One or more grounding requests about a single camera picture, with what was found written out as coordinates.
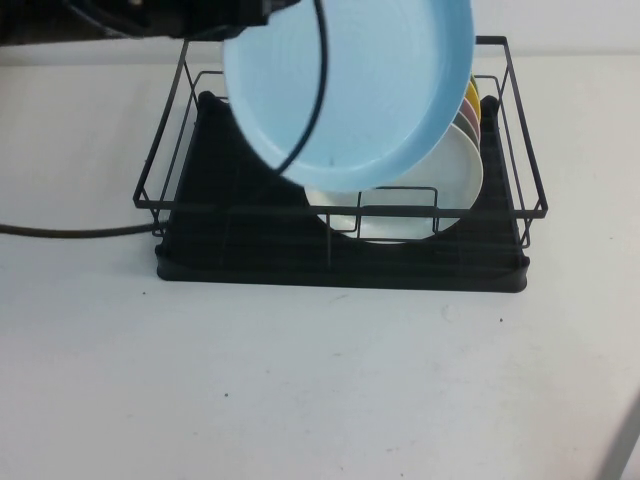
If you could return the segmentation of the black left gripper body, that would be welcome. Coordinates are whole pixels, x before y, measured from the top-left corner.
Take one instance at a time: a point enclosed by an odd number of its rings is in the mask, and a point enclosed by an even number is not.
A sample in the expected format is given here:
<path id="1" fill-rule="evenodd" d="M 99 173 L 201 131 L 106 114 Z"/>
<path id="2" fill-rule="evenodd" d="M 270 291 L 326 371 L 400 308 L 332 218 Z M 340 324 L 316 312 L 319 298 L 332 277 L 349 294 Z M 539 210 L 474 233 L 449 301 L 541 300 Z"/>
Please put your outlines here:
<path id="1" fill-rule="evenodd" d="M 175 1 L 177 20 L 171 38 L 189 41 L 224 41 L 245 29 L 263 27 L 270 17 L 299 4 L 287 1 Z"/>

